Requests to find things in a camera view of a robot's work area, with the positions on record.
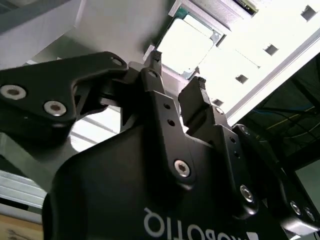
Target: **white ceiling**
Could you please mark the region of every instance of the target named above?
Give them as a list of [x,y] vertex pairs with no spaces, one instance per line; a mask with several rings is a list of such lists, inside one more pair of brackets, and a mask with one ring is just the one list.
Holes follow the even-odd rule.
[[77,28],[35,57],[36,62],[110,51],[143,63],[144,51],[170,22],[174,0],[87,0]]

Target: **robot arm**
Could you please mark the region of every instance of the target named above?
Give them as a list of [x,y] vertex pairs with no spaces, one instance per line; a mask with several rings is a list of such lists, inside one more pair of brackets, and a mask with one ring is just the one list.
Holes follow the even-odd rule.
[[[161,54],[128,67],[101,52],[0,71],[0,154],[47,191],[46,240],[285,240],[320,217],[194,77],[166,96]],[[73,124],[121,107],[121,133],[81,153]]]

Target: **metal bar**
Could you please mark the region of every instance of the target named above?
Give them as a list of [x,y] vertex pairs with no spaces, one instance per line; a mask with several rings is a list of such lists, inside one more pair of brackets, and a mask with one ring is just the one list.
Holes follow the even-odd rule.
[[80,134],[78,134],[78,133],[76,133],[76,132],[74,132],[74,131],[72,131],[72,132],[70,133],[70,135],[75,136],[75,137],[78,138],[78,139],[81,139],[81,140],[83,140],[83,141],[86,141],[86,142],[91,143],[91,144],[94,144],[94,145],[98,144],[98,142],[93,141],[93,140],[91,140],[91,139],[89,139],[89,138],[87,138],[87,137],[85,137],[85,136],[82,136],[82,135],[80,135]]
[[281,63],[273,63],[273,70],[259,81],[237,104],[227,113],[229,125],[234,125],[243,118],[251,109],[271,94],[276,88],[290,78],[298,69],[314,58],[320,50],[320,28],[312,26],[314,33],[310,35],[300,46],[288,55]]
[[85,117],[82,118],[81,120],[83,120],[83,121],[85,121],[85,122],[87,122],[87,123],[93,124],[93,125],[95,125],[95,126],[97,126],[97,127],[99,127],[99,128],[102,128],[102,129],[104,129],[104,130],[107,130],[107,131],[109,131],[109,132],[111,132],[111,133],[113,133],[113,134],[118,134],[118,132],[115,132],[115,131],[112,130],[111,128],[109,128],[109,127],[107,127],[107,126],[105,126],[105,125],[103,125],[103,124],[101,124],[101,123],[99,123],[99,122],[97,122],[97,121],[89,118],[89,117],[86,117],[86,116],[85,116]]
[[300,115],[316,115],[316,113],[309,112],[309,111],[299,111],[299,110],[273,108],[273,107],[255,108],[255,110],[261,111],[261,112],[263,112],[263,111],[271,111],[271,112],[282,112],[282,113],[300,114]]
[[42,224],[42,217],[40,214],[25,211],[16,207],[4,205],[0,203],[0,214],[15,219],[28,221],[30,223]]
[[317,110],[318,113],[320,113],[320,102],[313,96],[307,88],[295,77],[291,79],[292,83],[295,85],[295,87],[312,103]]
[[85,0],[41,0],[0,15],[0,70],[23,65],[76,25]]
[[42,208],[46,194],[31,179],[0,170],[1,198],[35,208]]

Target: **black bracket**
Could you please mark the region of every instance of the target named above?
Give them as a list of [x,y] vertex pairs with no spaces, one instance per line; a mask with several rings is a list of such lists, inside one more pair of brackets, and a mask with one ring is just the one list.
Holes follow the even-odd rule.
[[320,216],[308,203],[272,157],[244,125],[236,125],[237,133],[247,156],[249,173],[256,184],[260,199],[266,199],[271,214],[280,225],[297,235],[307,235],[320,230]]
[[[0,130],[48,144],[61,143],[80,115],[106,108],[100,104],[99,88],[112,79],[122,78],[127,70],[126,62],[111,52],[2,70]],[[25,96],[9,98],[6,93],[10,89],[6,92],[6,86],[18,86]],[[65,113],[57,116],[45,111],[45,104],[50,101],[62,104]]]
[[205,80],[194,77],[180,93],[179,102],[183,122],[189,127],[187,134],[212,144],[223,159],[219,166],[228,179],[221,183],[222,191],[228,196],[226,207],[239,219],[257,213],[258,198],[252,190],[240,141],[228,125],[224,112],[211,105]]

